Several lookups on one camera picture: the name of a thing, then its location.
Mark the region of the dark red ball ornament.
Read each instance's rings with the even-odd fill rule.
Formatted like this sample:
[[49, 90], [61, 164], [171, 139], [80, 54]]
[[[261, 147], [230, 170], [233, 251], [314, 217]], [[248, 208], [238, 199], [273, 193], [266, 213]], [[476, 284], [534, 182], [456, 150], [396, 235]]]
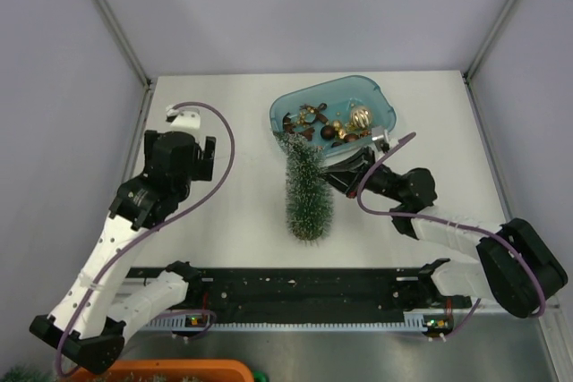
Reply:
[[321, 137], [324, 140], [333, 140], [336, 138], [337, 135], [338, 135], [338, 132], [337, 132], [336, 128], [331, 126], [331, 125], [324, 125], [321, 128]]

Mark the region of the small green christmas tree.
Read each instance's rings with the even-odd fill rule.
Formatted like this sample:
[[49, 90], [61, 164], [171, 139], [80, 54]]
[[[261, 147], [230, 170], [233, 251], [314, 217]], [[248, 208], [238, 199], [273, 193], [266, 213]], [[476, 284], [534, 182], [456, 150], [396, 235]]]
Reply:
[[334, 201], [322, 150], [299, 134], [274, 132], [286, 156], [286, 228], [300, 242], [329, 235]]

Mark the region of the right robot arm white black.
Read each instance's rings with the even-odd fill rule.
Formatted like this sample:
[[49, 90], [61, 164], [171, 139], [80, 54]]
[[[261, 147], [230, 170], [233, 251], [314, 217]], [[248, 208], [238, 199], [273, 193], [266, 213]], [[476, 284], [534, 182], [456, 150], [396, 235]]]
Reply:
[[375, 159], [370, 148], [328, 166], [325, 180], [349, 199], [369, 191], [394, 200], [389, 212], [395, 229], [419, 242], [432, 242], [466, 256], [440, 264], [418, 284], [420, 300], [431, 307], [450, 296], [496, 301], [517, 318], [539, 314], [569, 277], [533, 226], [522, 218], [504, 224], [478, 223], [447, 215], [436, 206], [431, 172], [422, 167], [404, 174]]

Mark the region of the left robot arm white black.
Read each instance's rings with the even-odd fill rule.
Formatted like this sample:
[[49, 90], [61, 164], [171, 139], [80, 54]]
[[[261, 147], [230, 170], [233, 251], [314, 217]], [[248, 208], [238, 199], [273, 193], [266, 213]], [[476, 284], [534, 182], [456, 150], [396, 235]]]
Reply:
[[193, 181], [212, 178], [215, 138], [200, 145], [187, 132], [147, 131], [144, 168], [123, 183], [109, 208], [98, 241], [66, 296], [30, 332], [87, 371], [105, 373], [125, 344], [161, 312], [190, 308], [203, 295], [199, 272], [169, 264], [158, 278], [120, 302], [114, 298], [146, 238], [190, 194]]

